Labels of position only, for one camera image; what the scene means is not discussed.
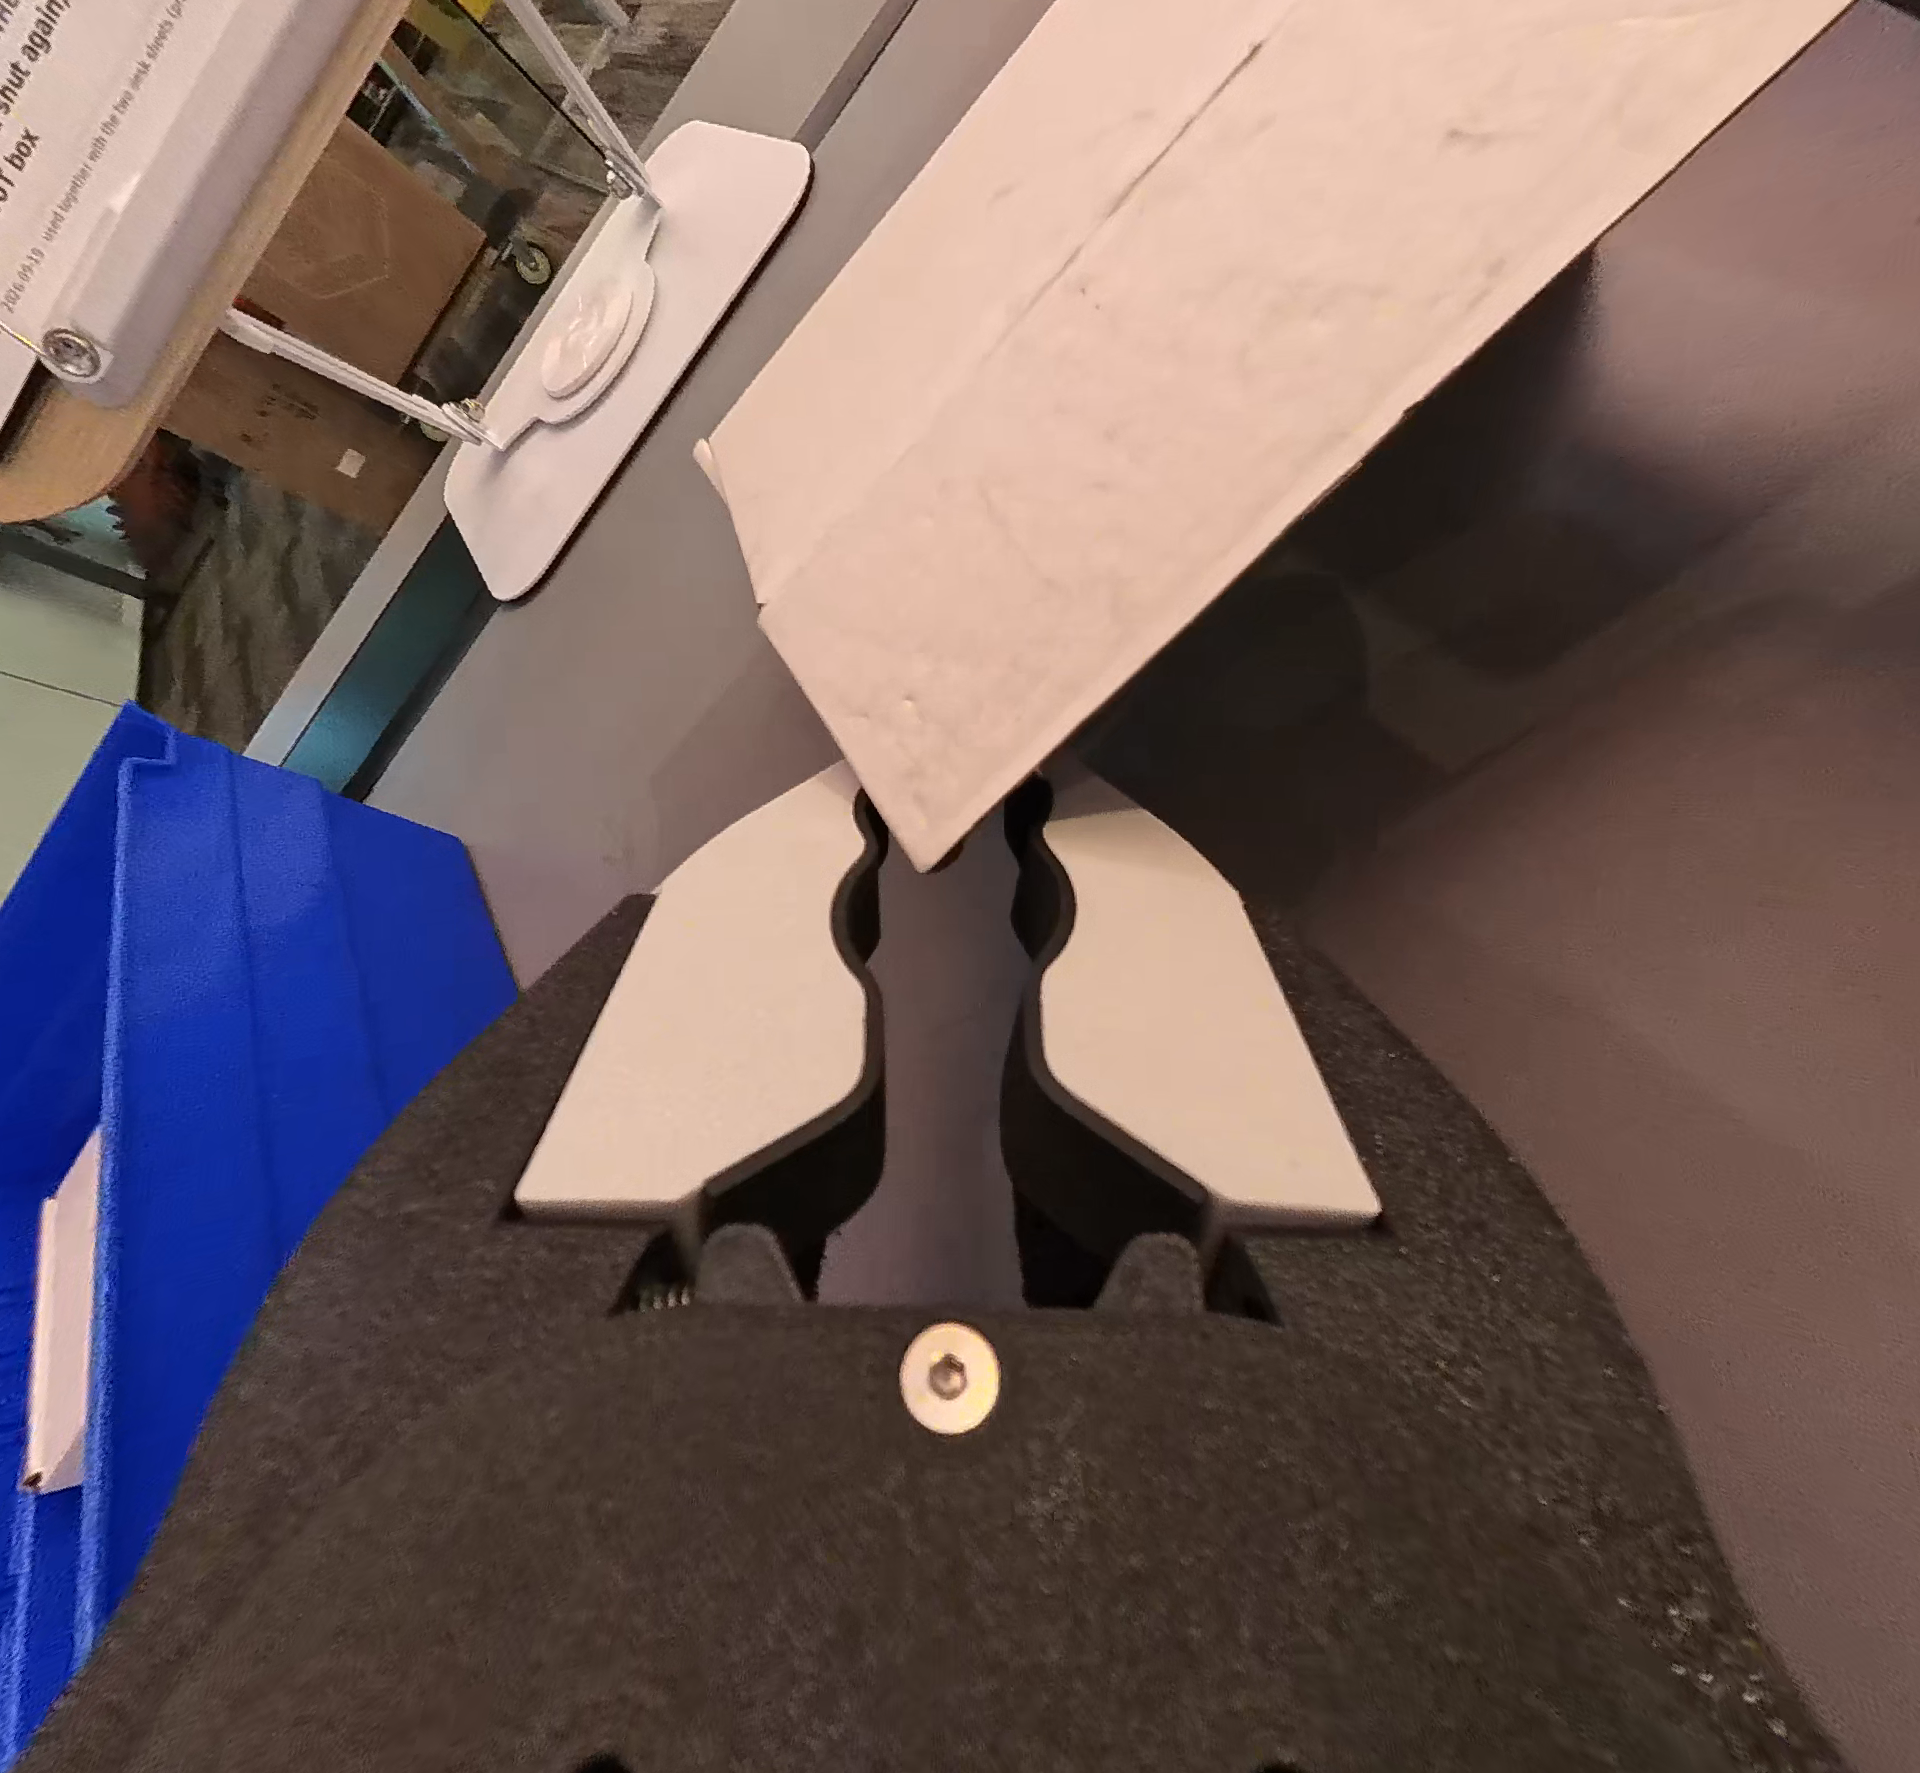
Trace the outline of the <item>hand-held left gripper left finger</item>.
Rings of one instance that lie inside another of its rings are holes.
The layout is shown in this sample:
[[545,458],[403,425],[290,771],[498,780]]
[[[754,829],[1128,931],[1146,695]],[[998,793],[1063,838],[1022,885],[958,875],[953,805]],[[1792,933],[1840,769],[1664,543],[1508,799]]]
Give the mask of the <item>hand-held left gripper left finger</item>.
[[517,1180],[534,1221],[647,1229],[624,1304],[687,1304],[759,1225],[804,1299],[884,1160],[873,954],[889,835],[834,764],[661,885]]

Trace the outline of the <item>brown cardboard box white label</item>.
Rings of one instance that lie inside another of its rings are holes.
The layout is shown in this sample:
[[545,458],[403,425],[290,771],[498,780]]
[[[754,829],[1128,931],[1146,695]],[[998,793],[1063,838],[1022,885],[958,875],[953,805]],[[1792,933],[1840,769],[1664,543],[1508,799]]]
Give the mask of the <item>brown cardboard box white label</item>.
[[382,537],[445,441],[274,353],[214,335],[159,428]]

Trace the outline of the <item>white printed instruction sheet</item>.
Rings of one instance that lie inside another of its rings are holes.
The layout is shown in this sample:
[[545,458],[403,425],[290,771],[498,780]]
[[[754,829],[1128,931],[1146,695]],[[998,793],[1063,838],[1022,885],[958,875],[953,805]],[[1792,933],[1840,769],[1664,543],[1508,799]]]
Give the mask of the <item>white printed instruction sheet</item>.
[[5,336],[119,408],[369,0],[5,0]]

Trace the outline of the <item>white sign stand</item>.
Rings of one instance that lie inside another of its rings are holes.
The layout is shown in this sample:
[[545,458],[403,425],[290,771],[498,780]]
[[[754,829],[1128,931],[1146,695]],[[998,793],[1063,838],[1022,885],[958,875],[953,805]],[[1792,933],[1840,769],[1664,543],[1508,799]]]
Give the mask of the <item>white sign stand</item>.
[[480,398],[400,392],[234,301],[217,335],[281,356],[452,438],[443,488],[486,589],[542,582],[802,207],[810,150],[689,122],[636,149],[532,0],[504,0],[565,82],[612,199]]

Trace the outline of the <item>blue plastic bin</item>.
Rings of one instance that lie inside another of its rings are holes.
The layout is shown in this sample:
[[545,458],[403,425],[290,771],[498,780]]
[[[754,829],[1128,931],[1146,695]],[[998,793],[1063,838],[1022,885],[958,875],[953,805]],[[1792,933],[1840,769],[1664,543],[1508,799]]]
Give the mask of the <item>blue plastic bin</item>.
[[[279,1275],[519,991],[454,835],[125,705],[5,900],[5,1762],[129,1593]],[[44,1209],[100,1136],[78,1497],[32,1490]]]

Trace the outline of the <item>white cardboard mailer box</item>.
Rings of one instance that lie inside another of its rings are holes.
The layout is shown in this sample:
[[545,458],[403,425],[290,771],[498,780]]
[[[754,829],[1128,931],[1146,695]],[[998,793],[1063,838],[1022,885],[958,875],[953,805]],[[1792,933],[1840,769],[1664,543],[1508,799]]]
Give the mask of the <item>white cardboard mailer box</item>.
[[1856,1],[1053,1],[695,452],[909,860]]

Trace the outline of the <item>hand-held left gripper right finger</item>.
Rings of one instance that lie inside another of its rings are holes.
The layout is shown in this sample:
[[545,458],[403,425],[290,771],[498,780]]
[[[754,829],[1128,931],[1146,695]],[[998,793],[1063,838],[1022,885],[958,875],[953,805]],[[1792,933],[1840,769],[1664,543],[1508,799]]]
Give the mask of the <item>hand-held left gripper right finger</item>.
[[1263,1301],[1250,1241],[1374,1227],[1381,1194],[1233,883],[1085,768],[1018,788],[1005,835],[1023,1297],[1098,1301],[1136,1240],[1170,1235],[1210,1301]]

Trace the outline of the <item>white bin label card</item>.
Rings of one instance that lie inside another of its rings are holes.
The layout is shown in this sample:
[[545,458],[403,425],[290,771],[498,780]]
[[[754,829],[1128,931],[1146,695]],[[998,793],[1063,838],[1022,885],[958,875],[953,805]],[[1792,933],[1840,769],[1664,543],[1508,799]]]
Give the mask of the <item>white bin label card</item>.
[[105,1131],[95,1127],[40,1211],[20,1455],[20,1489],[40,1497],[84,1479],[102,1152]]

